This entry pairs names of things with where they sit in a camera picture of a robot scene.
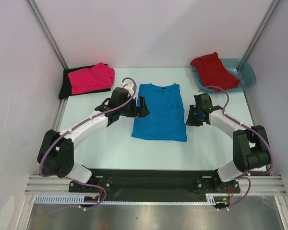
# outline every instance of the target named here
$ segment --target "gray wall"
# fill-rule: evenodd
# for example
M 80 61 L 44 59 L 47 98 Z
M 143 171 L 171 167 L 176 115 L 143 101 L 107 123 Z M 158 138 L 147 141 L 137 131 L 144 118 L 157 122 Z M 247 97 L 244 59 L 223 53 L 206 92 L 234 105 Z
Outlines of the gray wall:
M 265 126 L 288 193 L 288 0 L 283 1 L 260 38 L 249 63 L 257 84 L 247 91 L 251 111 Z
M 61 75 L 26 2 L 0 0 L 0 207 L 14 198 L 7 229 L 37 168 L 43 135 L 53 124 Z

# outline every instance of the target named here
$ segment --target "red cloth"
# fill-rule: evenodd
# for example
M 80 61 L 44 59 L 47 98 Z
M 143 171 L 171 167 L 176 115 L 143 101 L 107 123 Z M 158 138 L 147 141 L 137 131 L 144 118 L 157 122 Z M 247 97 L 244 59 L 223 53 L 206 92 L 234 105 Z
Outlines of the red cloth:
M 196 67 L 204 86 L 215 85 L 224 90 L 236 88 L 240 80 L 230 74 L 223 66 L 217 53 L 208 54 L 194 59 L 190 65 Z
M 99 63 L 68 74 L 72 84 L 72 95 L 111 88 L 114 83 L 114 69 Z

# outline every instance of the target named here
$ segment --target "white table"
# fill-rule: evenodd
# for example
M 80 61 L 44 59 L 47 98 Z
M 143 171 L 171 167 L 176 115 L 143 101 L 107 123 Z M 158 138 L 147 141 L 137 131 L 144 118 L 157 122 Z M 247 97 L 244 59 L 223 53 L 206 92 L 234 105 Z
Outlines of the white table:
M 199 90 L 191 68 L 115 68 L 115 84 L 125 77 L 137 85 L 152 83 L 167 86 L 177 83 L 187 120 L 193 95 Z M 60 129 L 86 118 L 112 92 L 71 96 L 68 99 Z M 210 94 L 213 105 L 223 106 L 223 93 Z M 229 94 L 227 112 L 244 123 L 252 120 L 243 92 Z M 219 129 L 204 125 L 187 126 L 187 142 L 151 141 L 132 138 L 133 118 L 120 117 L 108 128 L 93 134 L 75 150 L 75 160 L 88 168 L 150 170 L 214 170 L 232 160 L 232 140 Z

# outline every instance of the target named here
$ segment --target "pink cloth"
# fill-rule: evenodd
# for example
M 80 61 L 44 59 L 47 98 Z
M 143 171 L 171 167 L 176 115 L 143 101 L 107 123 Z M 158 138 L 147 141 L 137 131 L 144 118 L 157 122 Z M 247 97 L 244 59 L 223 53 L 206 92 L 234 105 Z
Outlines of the pink cloth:
M 114 69 L 99 63 L 92 68 L 80 69 L 68 74 L 72 84 L 72 95 L 111 88 Z

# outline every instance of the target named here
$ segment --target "blue cloth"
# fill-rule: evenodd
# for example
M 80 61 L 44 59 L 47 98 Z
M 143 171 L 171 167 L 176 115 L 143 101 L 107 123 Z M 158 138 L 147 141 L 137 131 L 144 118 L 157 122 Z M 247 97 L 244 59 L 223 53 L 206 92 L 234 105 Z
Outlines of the blue cloth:
M 132 137 L 146 140 L 187 141 L 184 108 L 178 84 L 160 87 L 141 84 L 150 114 L 134 119 Z

